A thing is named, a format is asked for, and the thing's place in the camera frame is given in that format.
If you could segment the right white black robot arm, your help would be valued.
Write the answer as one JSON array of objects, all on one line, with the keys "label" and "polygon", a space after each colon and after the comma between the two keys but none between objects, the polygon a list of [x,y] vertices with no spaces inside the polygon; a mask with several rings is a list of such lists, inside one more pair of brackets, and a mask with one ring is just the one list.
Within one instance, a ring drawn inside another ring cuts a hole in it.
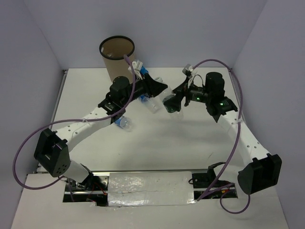
[{"label": "right white black robot arm", "polygon": [[173,95],[164,99],[167,111],[178,112],[181,102],[185,106],[189,102],[199,102],[206,105],[206,110],[215,122],[227,134],[238,142],[234,148],[238,149],[244,162],[244,169],[238,172],[237,181],[241,190],[248,195],[275,186],[279,179],[282,160],[278,154],[272,155],[264,148],[239,116],[234,102],[226,97],[224,79],[220,73],[209,72],[205,77],[205,85],[194,85],[192,78],[174,89]]}]

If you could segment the green label clear bottle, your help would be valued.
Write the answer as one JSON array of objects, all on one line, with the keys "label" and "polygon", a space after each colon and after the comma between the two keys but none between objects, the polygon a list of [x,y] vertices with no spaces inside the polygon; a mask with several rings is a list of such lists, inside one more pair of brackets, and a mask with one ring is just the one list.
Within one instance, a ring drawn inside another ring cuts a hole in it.
[{"label": "green label clear bottle", "polygon": [[178,111],[175,94],[172,92],[171,87],[167,86],[158,96],[170,117],[173,120],[181,121],[183,119],[183,110],[180,109]]}]

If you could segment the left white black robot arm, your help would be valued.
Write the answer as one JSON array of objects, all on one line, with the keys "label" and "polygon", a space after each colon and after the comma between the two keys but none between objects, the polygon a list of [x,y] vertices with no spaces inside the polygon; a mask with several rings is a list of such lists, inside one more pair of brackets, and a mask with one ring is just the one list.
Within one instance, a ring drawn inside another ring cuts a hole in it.
[{"label": "left white black robot arm", "polygon": [[124,106],[128,101],[142,95],[156,97],[167,88],[166,84],[154,80],[148,73],[135,84],[130,84],[125,76],[115,78],[105,99],[80,122],[56,131],[44,129],[34,158],[52,177],[64,176],[74,180],[82,190],[90,189],[100,180],[86,166],[73,161],[70,152],[82,140],[117,121],[125,113]]}]

